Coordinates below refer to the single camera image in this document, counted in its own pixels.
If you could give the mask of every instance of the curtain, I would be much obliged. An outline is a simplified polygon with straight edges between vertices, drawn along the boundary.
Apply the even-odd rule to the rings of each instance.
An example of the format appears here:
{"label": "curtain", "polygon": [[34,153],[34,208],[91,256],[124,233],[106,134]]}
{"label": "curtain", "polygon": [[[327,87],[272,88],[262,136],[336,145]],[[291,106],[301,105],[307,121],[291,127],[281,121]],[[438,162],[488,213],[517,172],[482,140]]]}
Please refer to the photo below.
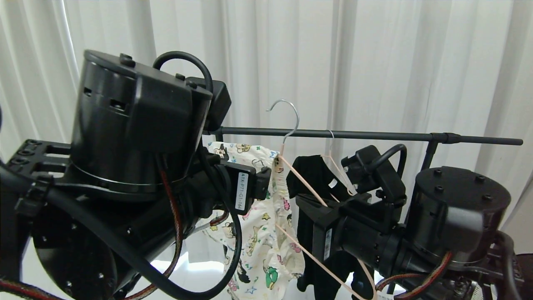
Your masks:
{"label": "curtain", "polygon": [[[440,145],[432,166],[462,167],[512,194],[533,170],[533,3],[371,0],[0,0],[0,155],[27,138],[68,143],[84,49],[151,65],[190,52],[227,83],[226,126],[454,132],[524,145]],[[184,61],[163,71],[201,76]],[[280,137],[226,136],[277,149]],[[396,141],[289,138],[286,156],[353,155]],[[405,142],[408,194],[426,144]]]}

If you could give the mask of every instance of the hanger hook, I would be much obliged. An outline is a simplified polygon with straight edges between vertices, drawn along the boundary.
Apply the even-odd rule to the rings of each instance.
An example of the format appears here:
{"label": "hanger hook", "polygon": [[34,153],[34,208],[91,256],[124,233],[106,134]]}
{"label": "hanger hook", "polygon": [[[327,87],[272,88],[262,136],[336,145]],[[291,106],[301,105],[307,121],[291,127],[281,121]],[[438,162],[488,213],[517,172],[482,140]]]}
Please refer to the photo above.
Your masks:
{"label": "hanger hook", "polygon": [[294,104],[292,104],[291,102],[285,100],[285,99],[279,99],[277,100],[276,102],[274,102],[272,104],[272,106],[267,109],[266,111],[267,112],[270,112],[272,111],[272,109],[274,108],[274,106],[276,106],[276,104],[280,103],[280,102],[285,102],[285,103],[288,103],[290,104],[292,107],[293,107],[293,110],[294,110],[294,113],[296,114],[296,126],[294,126],[294,129],[291,130],[289,133],[287,133],[284,137],[283,137],[283,144],[285,144],[285,140],[290,137],[297,129],[298,129],[298,126],[300,125],[300,115],[298,114],[298,111],[296,110],[296,107],[294,106]]}
{"label": "hanger hook", "polygon": [[329,143],[329,155],[331,155],[332,154],[332,147],[333,147],[333,140],[335,139],[335,135],[333,134],[333,131],[331,131],[329,129],[327,129],[327,131],[329,131],[329,133],[332,134],[332,142]]}

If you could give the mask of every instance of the clothing tag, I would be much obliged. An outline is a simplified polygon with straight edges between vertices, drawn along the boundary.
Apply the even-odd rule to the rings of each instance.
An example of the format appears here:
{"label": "clothing tag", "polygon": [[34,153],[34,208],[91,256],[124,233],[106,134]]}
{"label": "clothing tag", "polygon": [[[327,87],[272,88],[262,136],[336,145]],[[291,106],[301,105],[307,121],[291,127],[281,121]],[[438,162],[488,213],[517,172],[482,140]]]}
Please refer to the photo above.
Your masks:
{"label": "clothing tag", "polygon": [[337,179],[333,178],[332,182],[328,184],[329,188],[334,188],[337,185]]}
{"label": "clothing tag", "polygon": [[394,300],[394,295],[379,290],[377,291],[377,300]]}
{"label": "clothing tag", "polygon": [[245,210],[246,192],[248,191],[248,173],[239,172],[237,194],[235,195],[235,209]]}
{"label": "clothing tag", "polygon": [[331,250],[331,247],[332,247],[332,232],[333,232],[333,228],[330,228],[326,232],[326,242],[324,243],[324,260],[328,259],[329,251]]}

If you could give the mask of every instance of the star print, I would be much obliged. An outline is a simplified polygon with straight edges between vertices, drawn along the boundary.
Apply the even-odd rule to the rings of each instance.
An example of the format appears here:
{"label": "star print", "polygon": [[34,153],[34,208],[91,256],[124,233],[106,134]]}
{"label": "star print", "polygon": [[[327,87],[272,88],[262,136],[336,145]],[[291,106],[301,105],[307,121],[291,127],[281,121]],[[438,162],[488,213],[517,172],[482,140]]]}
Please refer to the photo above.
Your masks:
{"label": "star print", "polygon": [[252,287],[251,289],[247,289],[245,293],[249,293],[249,294],[253,295],[255,291],[257,291],[257,289]]}

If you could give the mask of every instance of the label sticker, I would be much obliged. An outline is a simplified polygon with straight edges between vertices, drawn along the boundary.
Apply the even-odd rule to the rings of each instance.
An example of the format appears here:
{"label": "label sticker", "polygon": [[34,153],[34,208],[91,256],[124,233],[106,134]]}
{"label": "label sticker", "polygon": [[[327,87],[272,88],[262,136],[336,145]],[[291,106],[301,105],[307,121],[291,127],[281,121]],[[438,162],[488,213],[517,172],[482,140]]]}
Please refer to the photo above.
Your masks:
{"label": "label sticker", "polygon": [[333,232],[333,228],[330,228],[327,232],[326,232],[326,242],[324,243],[324,260],[327,260],[328,257],[329,257],[329,251],[331,250],[331,247],[332,247],[332,232]]}
{"label": "label sticker", "polygon": [[394,300],[394,295],[379,290],[377,291],[377,300]]}
{"label": "label sticker", "polygon": [[333,178],[332,182],[328,184],[329,188],[334,188],[337,185],[337,179]]}
{"label": "label sticker", "polygon": [[247,190],[248,173],[239,172],[239,177],[237,181],[237,195],[235,195],[235,209],[245,210]]}

